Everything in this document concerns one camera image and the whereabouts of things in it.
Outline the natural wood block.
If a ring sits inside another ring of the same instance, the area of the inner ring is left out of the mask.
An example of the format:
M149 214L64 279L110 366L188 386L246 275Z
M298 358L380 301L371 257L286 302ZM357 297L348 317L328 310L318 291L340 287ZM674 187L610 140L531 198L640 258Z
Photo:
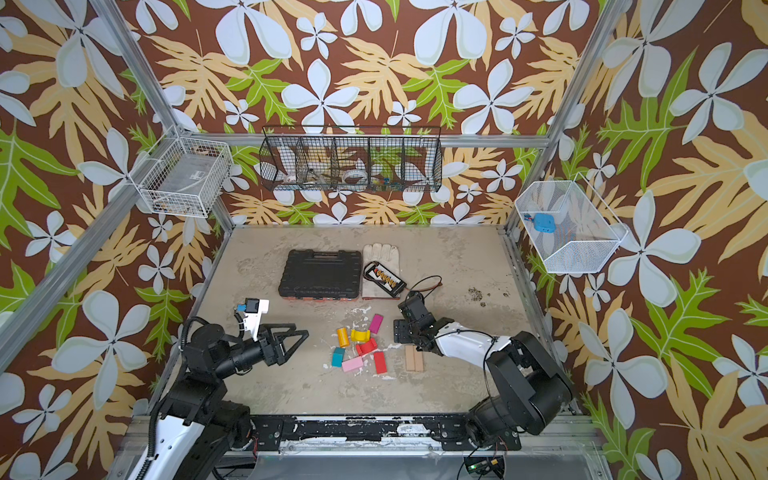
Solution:
M406 345L404 347L405 353L405 368L407 372L416 371L416 350L414 345Z
M416 372L424 371L423 353L419 350L414 351L414 370Z

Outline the red rectangular block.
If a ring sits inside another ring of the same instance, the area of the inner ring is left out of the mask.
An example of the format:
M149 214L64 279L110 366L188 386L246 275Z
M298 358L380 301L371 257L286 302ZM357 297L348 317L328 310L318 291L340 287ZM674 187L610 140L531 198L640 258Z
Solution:
M377 375L383 375L388 372L385 354L382 351L376 351L373 355L375 371Z

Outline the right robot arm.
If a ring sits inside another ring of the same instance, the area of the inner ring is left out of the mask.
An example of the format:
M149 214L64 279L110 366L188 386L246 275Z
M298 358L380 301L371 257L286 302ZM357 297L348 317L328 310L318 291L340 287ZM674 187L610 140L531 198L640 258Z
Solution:
M510 337L467 328L441 319L430 326L397 319L394 339L424 353L477 366L496 391L465 415L465 429L475 447L501 440L519 448L519 435L539 435L574 399L574 387L537 338L526 331Z

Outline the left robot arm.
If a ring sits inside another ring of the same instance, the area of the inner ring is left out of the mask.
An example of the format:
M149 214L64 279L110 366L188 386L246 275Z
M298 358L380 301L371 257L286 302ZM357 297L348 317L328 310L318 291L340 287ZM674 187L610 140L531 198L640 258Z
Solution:
M250 408L225 399L225 380L256 364L283 365L308 339L292 323L268 323L254 338L193 316L180 338L182 365L151 410L147 446L131 479L220 479L225 453L251 441Z

